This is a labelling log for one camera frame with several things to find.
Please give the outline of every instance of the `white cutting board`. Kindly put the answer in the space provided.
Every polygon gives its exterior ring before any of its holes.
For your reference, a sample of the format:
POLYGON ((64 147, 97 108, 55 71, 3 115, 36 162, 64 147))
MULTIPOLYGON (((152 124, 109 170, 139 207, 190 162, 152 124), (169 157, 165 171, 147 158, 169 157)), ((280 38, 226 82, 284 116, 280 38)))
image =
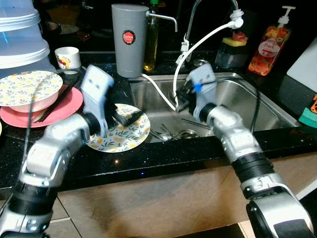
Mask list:
POLYGON ((317 38, 287 71, 287 75, 317 92, 317 38))

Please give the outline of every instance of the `silver faucet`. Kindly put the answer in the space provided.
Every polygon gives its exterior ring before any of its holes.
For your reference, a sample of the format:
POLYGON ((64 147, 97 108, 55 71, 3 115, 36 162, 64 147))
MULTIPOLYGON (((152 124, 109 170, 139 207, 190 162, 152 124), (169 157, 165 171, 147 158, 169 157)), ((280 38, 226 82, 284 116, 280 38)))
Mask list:
MULTIPOLYGON (((194 19, 196 8, 201 1, 202 0, 196 0, 194 3, 193 9, 192 9, 192 12, 190 15, 190 20, 189 20, 187 32, 184 36, 184 41, 182 42, 182 46, 181 46, 182 54, 178 57, 178 59, 176 61, 177 64, 179 64, 179 62, 183 58, 184 54, 189 50, 189 35, 190 35, 190 31, 192 29, 192 24, 193 24, 193 19, 194 19)), ((232 1, 232 4, 234 5, 235 10, 238 10, 239 9, 238 2, 236 0, 231 0, 231 1, 232 1)), ((189 56, 187 56, 186 61, 189 62, 190 58, 191 58, 191 54, 189 56)))

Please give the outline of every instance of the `white hose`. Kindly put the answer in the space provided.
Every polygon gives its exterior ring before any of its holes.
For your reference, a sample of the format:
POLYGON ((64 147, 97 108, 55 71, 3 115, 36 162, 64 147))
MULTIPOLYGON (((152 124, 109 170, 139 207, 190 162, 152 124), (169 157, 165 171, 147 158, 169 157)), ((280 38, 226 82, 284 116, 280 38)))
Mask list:
POLYGON ((167 97, 162 93, 162 91, 159 89, 158 85, 154 82, 153 79, 151 79, 149 76, 147 76, 146 74, 141 74, 142 77, 146 78, 147 80, 149 80, 153 86, 156 88, 156 90, 158 91, 158 93, 160 94, 160 96, 164 99, 164 101, 166 101, 166 103, 170 106, 170 108, 173 109, 173 111, 176 110, 176 108, 174 107, 174 105, 167 99, 167 97))
POLYGON ((204 42, 206 39, 208 39, 210 36, 214 35, 215 33, 217 33, 218 31, 227 28, 227 27, 232 27, 234 26, 234 21, 230 21, 227 24, 224 24, 222 26, 219 26, 218 28, 214 29, 213 31, 211 31, 210 33, 208 33, 207 35, 205 35, 199 42, 197 42, 195 45, 192 46, 192 48, 190 48, 190 50, 183 56, 183 58, 181 59, 181 61, 179 62, 175 74, 174 74, 174 81, 173 81, 173 94, 175 97, 175 102, 176 102, 176 108, 178 108, 178 100, 177 100, 177 96, 176 96, 176 80, 177 80, 177 76, 179 73, 179 70, 182 66, 182 64, 184 63, 184 61, 186 60, 187 56, 194 51, 194 49, 196 49, 202 42, 204 42))

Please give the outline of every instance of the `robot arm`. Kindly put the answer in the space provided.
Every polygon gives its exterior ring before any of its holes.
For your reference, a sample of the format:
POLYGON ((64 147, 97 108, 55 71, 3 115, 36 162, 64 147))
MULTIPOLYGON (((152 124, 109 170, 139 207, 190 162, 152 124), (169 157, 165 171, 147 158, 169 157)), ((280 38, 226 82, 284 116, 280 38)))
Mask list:
POLYGON ((28 152, 17 186, 0 210, 0 238, 48 237, 44 234, 52 218, 69 160, 95 133, 104 135, 113 126, 115 105, 106 100, 113 78, 90 65, 81 86, 85 107, 46 128, 44 136, 28 152))
MULTIPOLYGON (((190 73, 192 84, 214 81, 210 65, 190 73)), ((307 211, 286 185, 273 164, 265 157, 258 142, 242 118, 224 106, 217 106, 215 87, 206 84, 196 92, 193 115, 205 121, 217 138, 241 182, 242 192, 250 203, 247 212, 257 238, 314 238, 307 211)))

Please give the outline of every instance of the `floral plate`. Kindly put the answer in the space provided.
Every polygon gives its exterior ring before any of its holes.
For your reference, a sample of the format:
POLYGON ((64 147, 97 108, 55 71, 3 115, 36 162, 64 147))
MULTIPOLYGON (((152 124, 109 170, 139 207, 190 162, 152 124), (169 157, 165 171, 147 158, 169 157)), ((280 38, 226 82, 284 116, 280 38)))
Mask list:
MULTIPOLYGON (((117 112, 121 116, 129 117, 132 113, 139 111, 138 108, 127 104, 116 104, 116 106, 118 107, 117 112)), ((150 120, 143 113, 136 122, 128 127, 123 127, 118 123, 104 137, 91 136, 87 145, 95 150, 108 153, 131 150, 145 141, 150 133, 150 129, 150 120)))
POLYGON ((0 79, 0 106, 23 106, 41 101, 56 93, 62 78, 53 72, 29 71, 0 79))

